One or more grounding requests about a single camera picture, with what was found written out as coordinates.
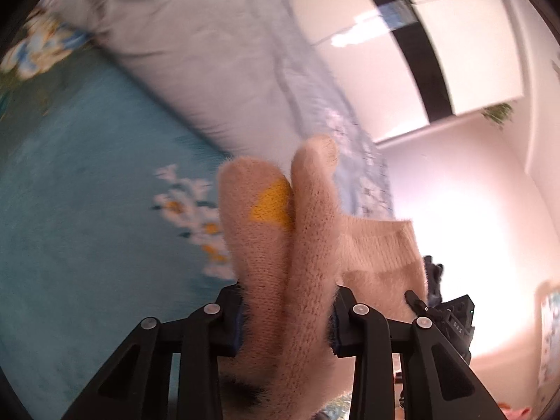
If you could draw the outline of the beige fuzzy knit sweater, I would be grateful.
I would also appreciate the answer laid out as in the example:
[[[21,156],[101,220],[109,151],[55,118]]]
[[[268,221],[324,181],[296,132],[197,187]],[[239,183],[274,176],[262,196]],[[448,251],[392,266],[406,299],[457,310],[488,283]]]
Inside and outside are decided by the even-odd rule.
[[[396,321],[414,317],[407,291],[427,295],[411,223],[343,213],[337,164],[335,141],[316,135],[290,175],[253,157],[219,171],[219,219],[245,305],[241,348],[219,363],[228,419],[310,419],[351,390],[354,362],[328,341],[339,286]]]

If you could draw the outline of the teal floral bed sheet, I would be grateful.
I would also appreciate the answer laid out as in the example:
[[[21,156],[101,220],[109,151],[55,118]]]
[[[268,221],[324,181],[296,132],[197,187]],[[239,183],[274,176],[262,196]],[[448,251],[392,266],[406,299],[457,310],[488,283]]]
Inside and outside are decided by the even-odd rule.
[[[1,65],[1,367],[32,418],[62,417],[142,318],[233,282],[225,158],[84,32],[28,16]]]

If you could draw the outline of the white black-striped wardrobe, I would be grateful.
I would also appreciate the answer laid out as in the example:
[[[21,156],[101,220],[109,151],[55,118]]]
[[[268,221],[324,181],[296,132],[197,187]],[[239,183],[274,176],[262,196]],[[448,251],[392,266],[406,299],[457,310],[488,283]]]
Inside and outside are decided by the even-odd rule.
[[[505,0],[292,0],[377,142],[524,94]]]

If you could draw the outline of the light blue floral duvet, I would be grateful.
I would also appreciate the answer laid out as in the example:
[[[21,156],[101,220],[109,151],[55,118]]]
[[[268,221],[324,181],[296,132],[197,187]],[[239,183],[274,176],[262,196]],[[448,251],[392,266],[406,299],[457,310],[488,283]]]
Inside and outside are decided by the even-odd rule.
[[[291,0],[41,0],[214,145],[288,172],[305,139],[339,148],[344,211],[393,215],[386,164],[301,32]]]

